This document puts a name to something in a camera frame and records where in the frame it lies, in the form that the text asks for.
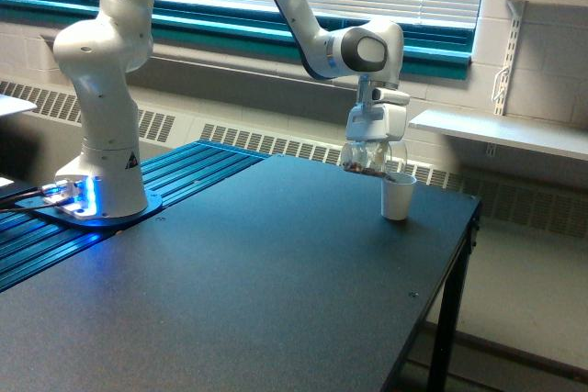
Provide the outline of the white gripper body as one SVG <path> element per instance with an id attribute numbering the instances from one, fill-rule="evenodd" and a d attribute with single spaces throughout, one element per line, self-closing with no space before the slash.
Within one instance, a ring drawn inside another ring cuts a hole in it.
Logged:
<path id="1" fill-rule="evenodd" d="M 351 141 L 399 141 L 407 124 L 405 106 L 376 104 L 354 106 L 348 115 L 345 137 Z"/>

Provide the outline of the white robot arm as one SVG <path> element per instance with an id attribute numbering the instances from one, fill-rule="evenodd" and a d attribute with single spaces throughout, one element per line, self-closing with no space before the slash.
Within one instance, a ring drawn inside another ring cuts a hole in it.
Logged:
<path id="1" fill-rule="evenodd" d="M 345 136 L 362 154 L 369 143 L 383 150 L 401 140 L 410 97 L 399 88 L 404 38 L 387 18 L 358 27 L 322 28 L 307 0 L 274 0 L 296 41 L 303 66 L 317 80 L 354 75 L 357 101 Z M 53 54 L 71 80 L 81 109 L 80 154 L 56 177 L 68 184 L 50 202 L 89 222 L 142 213 L 148 206 L 140 167 L 138 108 L 126 76 L 153 51 L 154 0 L 99 0 L 95 18 L 56 37 Z"/>

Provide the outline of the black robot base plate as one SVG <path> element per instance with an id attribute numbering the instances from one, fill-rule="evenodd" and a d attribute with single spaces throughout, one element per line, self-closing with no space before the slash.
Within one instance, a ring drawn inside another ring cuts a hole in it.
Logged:
<path id="1" fill-rule="evenodd" d="M 147 208 L 143 211 L 130 215 L 127 217 L 112 218 L 92 218 L 92 219 L 78 219 L 74 216 L 66 214 L 57 207 L 47 207 L 40 209 L 33 209 L 29 211 L 35 217 L 42 218 L 46 221 L 55 222 L 68 227 L 86 229 L 86 230 L 124 230 L 132 225 L 135 225 L 142 220 L 149 218 L 163 208 L 162 197 L 156 192 L 147 191 Z"/>

